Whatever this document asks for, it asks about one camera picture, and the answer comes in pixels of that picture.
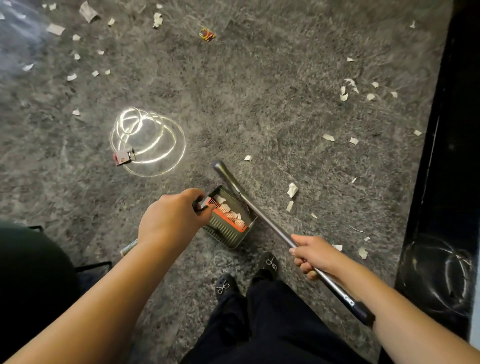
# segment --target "shoe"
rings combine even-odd
[[[260,263],[258,265],[258,270],[267,270],[272,275],[272,280],[277,280],[278,271],[280,269],[280,264],[278,259],[271,252],[263,253],[260,257]]]
[[[240,293],[237,281],[230,273],[222,274],[215,283],[215,296],[217,301],[222,301],[226,296],[233,292]]]

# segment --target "white paper scrap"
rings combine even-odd
[[[353,230],[355,230],[355,231],[358,231],[358,232],[363,232],[363,233],[365,233],[364,231],[362,231],[362,230],[358,230],[358,229],[354,228],[354,227],[353,227],[353,226],[351,226],[351,225],[349,225],[349,226],[350,226],[350,227],[351,227]]]
[[[162,24],[163,24],[162,14],[159,12],[156,12],[155,14],[153,14],[153,28],[157,29]]]
[[[32,64],[29,64],[27,66],[24,66],[24,67],[22,67],[22,70],[24,70],[25,72],[28,72],[29,70],[31,70],[33,68],[34,65],[35,64],[32,63]]]
[[[47,27],[47,32],[49,33],[52,33],[52,34],[55,34],[56,36],[61,36],[61,34],[65,31],[65,28],[63,26],[60,26],[60,25],[56,25],[56,24],[53,24],[51,23],[48,27]]]
[[[88,1],[85,1],[80,7],[80,14],[87,20],[87,22],[91,22],[95,17],[98,16],[98,13],[88,5]]]
[[[299,188],[297,187],[297,185],[292,182],[290,184],[289,188],[288,188],[287,195],[289,195],[290,198],[293,198],[293,196],[295,196],[295,194],[297,193],[298,190],[299,190]]]
[[[221,196],[219,196],[219,195],[217,195],[217,194],[214,196],[213,199],[214,199],[215,201],[217,201],[219,204],[222,204],[222,203],[224,203],[224,202],[227,200],[226,198],[223,198],[223,197],[221,197]]]
[[[361,247],[359,249],[359,255],[362,259],[367,259],[368,257],[368,252],[366,251],[366,249],[364,247]]]
[[[325,140],[330,140],[331,142],[334,142],[334,141],[335,141],[335,138],[332,137],[331,135],[328,135],[328,134],[324,134],[324,135],[322,136],[322,138],[325,139]]]
[[[344,81],[347,81],[348,84],[352,87],[357,87],[357,84],[355,83],[354,80],[352,80],[351,78],[346,78]]]
[[[292,206],[293,206],[293,201],[290,201],[287,205],[287,211],[290,212],[292,210]]]

